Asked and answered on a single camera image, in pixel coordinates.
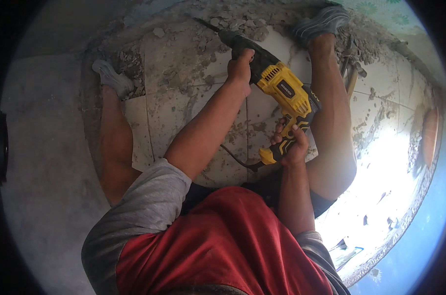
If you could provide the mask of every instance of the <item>brand label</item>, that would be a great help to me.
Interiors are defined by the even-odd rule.
[[[295,95],[295,91],[287,82],[285,82],[285,80],[280,81],[280,83],[277,84],[277,88],[288,98],[292,98]]]

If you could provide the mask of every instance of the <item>yellow power drill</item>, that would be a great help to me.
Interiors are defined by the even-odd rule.
[[[310,88],[303,83],[278,58],[256,44],[231,30],[220,30],[208,22],[194,17],[194,20],[218,33],[221,41],[228,45],[231,58],[237,60],[245,48],[254,49],[254,59],[249,63],[250,84],[254,83],[262,92],[272,96],[282,107],[285,118],[282,141],[269,148],[259,149],[261,161],[247,165],[239,161],[226,147],[222,146],[238,163],[256,172],[258,168],[278,162],[297,141],[292,126],[297,124],[306,132],[314,114],[321,109],[321,103]]]

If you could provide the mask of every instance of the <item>wooden handle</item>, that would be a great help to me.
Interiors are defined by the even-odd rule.
[[[353,68],[351,78],[349,79],[349,82],[347,84],[347,89],[346,89],[348,101],[351,101],[351,96],[352,96],[352,93],[354,92],[354,87],[356,86],[358,74],[359,74],[359,72],[357,71],[357,69]]]

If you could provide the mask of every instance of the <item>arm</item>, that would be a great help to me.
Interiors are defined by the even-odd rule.
[[[164,158],[191,180],[208,165],[231,128],[241,104],[251,93],[249,62],[254,50],[246,49],[228,64],[228,79],[205,107],[174,138]]]
[[[282,126],[278,124],[276,132],[281,131]],[[294,125],[293,133],[297,138],[297,144],[281,161],[283,174],[278,216],[280,221],[296,236],[299,233],[314,230],[314,213],[305,165],[308,139],[297,125]],[[281,137],[276,133],[272,143],[280,141]]]

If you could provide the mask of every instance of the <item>red shirt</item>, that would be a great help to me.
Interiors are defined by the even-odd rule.
[[[130,239],[116,266],[120,294],[218,284],[247,294],[332,294],[261,196],[241,187],[209,195],[165,231]]]

